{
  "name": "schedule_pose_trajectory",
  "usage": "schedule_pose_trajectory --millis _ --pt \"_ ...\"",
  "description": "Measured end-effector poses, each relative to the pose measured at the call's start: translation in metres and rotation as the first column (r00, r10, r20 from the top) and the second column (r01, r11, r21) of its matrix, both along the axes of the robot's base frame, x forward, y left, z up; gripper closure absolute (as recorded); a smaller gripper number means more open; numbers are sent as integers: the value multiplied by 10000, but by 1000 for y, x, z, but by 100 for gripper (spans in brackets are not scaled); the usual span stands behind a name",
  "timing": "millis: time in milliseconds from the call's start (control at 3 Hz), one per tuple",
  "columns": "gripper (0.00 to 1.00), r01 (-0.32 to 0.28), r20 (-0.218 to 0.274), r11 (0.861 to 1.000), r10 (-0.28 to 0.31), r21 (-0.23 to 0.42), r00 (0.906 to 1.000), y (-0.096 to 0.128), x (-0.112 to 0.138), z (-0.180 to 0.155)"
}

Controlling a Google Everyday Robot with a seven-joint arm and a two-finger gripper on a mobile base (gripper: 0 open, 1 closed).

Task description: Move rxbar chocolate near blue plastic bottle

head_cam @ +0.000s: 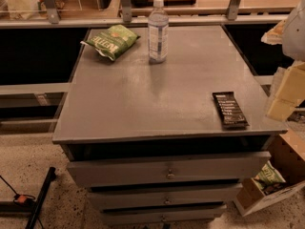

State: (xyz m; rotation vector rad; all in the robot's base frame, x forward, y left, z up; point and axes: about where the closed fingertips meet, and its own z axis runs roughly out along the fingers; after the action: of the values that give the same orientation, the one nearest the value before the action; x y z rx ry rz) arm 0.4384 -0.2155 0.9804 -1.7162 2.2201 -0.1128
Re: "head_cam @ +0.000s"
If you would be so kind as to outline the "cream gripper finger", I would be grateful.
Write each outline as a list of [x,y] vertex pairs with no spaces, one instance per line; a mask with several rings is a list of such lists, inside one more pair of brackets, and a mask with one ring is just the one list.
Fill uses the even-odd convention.
[[285,20],[278,22],[273,28],[263,34],[261,41],[268,45],[281,45],[284,25]]
[[274,74],[266,116],[285,121],[305,100],[305,63],[295,62]]

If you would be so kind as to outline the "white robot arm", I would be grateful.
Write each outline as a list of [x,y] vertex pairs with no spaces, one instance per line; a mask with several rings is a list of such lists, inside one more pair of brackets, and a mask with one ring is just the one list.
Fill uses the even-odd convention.
[[269,45],[281,44],[283,54],[295,61],[284,71],[267,111],[268,117],[285,121],[305,100],[305,0],[301,0],[285,20],[265,32],[261,41]]

